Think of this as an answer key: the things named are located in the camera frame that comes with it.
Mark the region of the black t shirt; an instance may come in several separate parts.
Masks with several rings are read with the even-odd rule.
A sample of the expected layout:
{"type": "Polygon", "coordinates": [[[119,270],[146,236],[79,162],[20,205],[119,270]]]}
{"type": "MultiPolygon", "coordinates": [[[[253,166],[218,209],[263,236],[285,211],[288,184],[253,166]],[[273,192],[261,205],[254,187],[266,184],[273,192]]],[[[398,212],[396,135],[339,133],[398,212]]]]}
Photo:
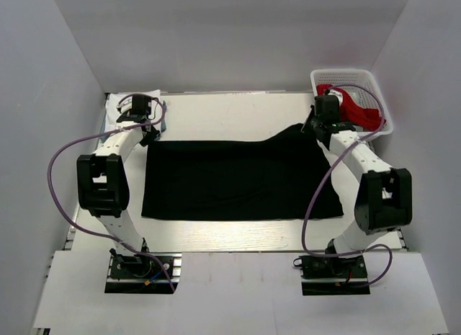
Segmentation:
{"type": "Polygon", "coordinates": [[[172,140],[149,145],[141,215],[158,220],[305,217],[330,164],[294,124],[262,141],[172,140]]]}

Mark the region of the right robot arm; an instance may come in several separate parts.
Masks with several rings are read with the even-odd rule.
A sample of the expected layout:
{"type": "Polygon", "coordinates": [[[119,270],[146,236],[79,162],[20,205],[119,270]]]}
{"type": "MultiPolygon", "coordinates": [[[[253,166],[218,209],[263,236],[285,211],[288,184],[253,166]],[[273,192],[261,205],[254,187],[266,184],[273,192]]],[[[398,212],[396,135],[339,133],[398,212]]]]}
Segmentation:
{"type": "Polygon", "coordinates": [[[350,270],[350,258],[377,247],[378,238],[412,220],[411,173],[380,159],[365,143],[374,133],[360,135],[350,122],[340,120],[339,108],[338,97],[319,95],[303,126],[336,155],[331,168],[343,163],[359,182],[354,221],[323,253],[306,250],[324,257],[326,270],[336,277],[350,270]]]}

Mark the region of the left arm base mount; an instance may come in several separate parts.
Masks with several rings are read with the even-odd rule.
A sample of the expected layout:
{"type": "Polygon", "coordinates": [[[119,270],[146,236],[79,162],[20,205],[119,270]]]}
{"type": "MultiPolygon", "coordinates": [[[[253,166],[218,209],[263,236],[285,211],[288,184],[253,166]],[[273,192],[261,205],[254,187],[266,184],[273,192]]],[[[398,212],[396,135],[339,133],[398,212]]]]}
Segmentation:
{"type": "Polygon", "coordinates": [[[111,258],[107,270],[106,294],[171,295],[179,284],[182,255],[159,254],[155,259],[145,256],[123,256],[109,250],[111,258]]]}

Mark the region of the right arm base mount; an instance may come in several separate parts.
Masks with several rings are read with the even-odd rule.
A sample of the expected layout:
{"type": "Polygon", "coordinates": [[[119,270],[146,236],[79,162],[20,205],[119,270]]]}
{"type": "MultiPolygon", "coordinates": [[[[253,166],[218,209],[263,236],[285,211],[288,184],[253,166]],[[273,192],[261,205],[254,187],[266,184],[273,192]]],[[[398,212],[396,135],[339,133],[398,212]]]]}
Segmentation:
{"type": "Polygon", "coordinates": [[[293,266],[301,271],[303,296],[369,295],[363,256],[351,259],[299,256],[293,266]]]}

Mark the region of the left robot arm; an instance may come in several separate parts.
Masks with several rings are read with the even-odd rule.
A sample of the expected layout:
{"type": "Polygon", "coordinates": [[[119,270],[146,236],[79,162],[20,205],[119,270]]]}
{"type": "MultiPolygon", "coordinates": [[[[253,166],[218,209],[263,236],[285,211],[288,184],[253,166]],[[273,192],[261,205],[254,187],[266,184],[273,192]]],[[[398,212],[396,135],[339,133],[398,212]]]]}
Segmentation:
{"type": "Polygon", "coordinates": [[[136,230],[128,205],[130,190],[125,162],[134,148],[146,146],[160,134],[155,125],[165,116],[158,97],[134,93],[117,104],[120,116],[103,144],[76,162],[80,207],[95,217],[115,243],[115,256],[129,256],[127,268],[138,277],[152,268],[146,240],[136,230]]]}

